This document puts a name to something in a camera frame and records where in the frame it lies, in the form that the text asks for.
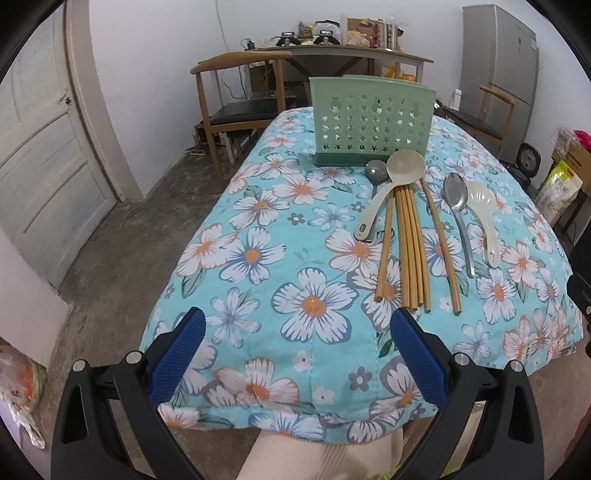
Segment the door frame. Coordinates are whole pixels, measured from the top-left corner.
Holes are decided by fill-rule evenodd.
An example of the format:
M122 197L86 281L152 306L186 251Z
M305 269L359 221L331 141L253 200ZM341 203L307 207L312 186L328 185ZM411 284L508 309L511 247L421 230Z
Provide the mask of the door frame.
M95 158L115 195L121 201L143 198L113 129L100 89L90 37L89 3L89 0L65 2L64 43L72 94Z

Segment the chopstick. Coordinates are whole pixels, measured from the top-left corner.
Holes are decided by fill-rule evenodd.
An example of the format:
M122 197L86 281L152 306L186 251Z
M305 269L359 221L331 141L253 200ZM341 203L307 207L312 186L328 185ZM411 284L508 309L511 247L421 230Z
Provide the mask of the chopstick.
M411 235L413 239L413 258L414 268L416 272L416 288L418 297L418 307L423 305L424 291L423 291L423 264L421 263L421 249L418 244L418 229L417 219L414 216L413 200L414 193L411 193L410 185L404 187L404 193L406 195L408 216L410 217Z
M422 286L423 292L423 305L425 312L429 313L431 311L431 287L429 285L429 270L427 266L427 256L425 254L425 242L423 239L423 229L421 228L421 220L418 217L418 209L417 209L417 202L415 201L414 191L412 189L408 189L410 194L411 200L411 207L413 209L413 216L414 216L414 226L416 228L417 233L417 242L418 242L418 250L420 253L420 264L421 264L421 279L420 286ZM421 290L419 290L419 304L421 304Z
M411 207L408 201L407 190L407 185L400 187L400 195L402 197L402 218L404 219L404 235L406 235L407 243L407 268L408 280L410 284L410 308L411 310L416 310L418 308L417 269L415 265L415 259L417 255L415 253L415 245L413 238L414 219L413 221L411 221Z
M402 205L402 190L394 189L396 195L396 219L398 221L398 250L400 256L400 283L402 285L401 307L410 308L410 279L408 276L408 245L404 224L404 207Z
M429 203L429 208L431 209L431 215L433 217L433 223L435 224L435 230L437 231L437 236L439 237L441 254L443 255L443 261L445 263L445 270L447 273L447 280L449 281L450 292L452 294L453 313L458 315L462 312L462 302L460 301L460 293L457 287L456 270L453 268L453 261L452 256L449 252L447 238L445 236L445 232L443 231L443 225L441 224L441 220L439 219L439 214L437 213L437 207L433 202L433 197L431 197L429 187L427 186L425 180L422 178L421 187L423 188L425 197L427 197L427 202Z
M394 192L388 194L386 201L386 220L384 222L384 240L382 242L382 254L379 259L378 282L375 289L375 301L384 298L384 287L388 273L388 259L390 257L390 240L392 237L392 214L394 210Z

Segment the door panel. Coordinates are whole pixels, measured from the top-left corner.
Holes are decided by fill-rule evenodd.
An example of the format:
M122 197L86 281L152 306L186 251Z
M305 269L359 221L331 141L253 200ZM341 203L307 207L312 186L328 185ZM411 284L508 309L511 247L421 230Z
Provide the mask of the door panel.
M62 7L27 41L0 85L0 226L56 287L115 205L65 65Z

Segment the blue gripper pad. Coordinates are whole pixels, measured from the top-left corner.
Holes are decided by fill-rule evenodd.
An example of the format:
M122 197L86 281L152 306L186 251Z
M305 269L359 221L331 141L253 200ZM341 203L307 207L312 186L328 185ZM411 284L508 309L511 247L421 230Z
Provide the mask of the blue gripper pad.
M201 310L196 309L187 322L181 321L174 329L176 337L152 368L150 375L148 401L154 410L173 397L205 337L205 327L205 315Z
M406 309L393 312L390 317L392 340L423 398L442 409L448 399L446 372L413 323Z

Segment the black device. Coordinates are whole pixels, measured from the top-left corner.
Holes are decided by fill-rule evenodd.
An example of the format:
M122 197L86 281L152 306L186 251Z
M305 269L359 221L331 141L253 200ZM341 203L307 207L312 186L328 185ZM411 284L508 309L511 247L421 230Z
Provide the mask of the black device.
M296 32L283 32L277 41L277 47L286 47L288 45L301 45L301 41L296 38Z
M314 40L314 45L328 45L329 43L333 45L340 45L339 40L335 38L332 30L320 30L320 34Z

